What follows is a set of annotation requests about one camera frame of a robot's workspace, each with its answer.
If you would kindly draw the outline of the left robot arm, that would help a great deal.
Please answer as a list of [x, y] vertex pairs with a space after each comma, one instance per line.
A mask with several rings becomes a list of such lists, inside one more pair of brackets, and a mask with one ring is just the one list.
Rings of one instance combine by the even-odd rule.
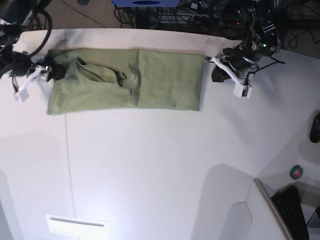
[[261, 58], [278, 63], [274, 56], [279, 50], [279, 38], [271, 1], [213, 0], [209, 3], [208, 16], [215, 31], [228, 40], [239, 41], [216, 57], [246, 86], [260, 70]]

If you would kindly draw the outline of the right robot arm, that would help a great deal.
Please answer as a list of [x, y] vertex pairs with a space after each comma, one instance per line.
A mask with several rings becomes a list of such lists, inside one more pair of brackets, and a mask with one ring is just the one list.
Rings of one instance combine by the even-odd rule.
[[[46, 45], [53, 30], [53, 21], [46, 7], [50, 0], [2, 0], [0, 2], [0, 75], [12, 78], [30, 76], [36, 67], [43, 67], [40, 72], [48, 72], [47, 80], [61, 80], [66, 75], [63, 65], [47, 55], [43, 61], [33, 62]], [[27, 21], [37, 15], [43, 15], [47, 22], [47, 32], [41, 44], [31, 53], [13, 50], [21, 34], [28, 30]]]

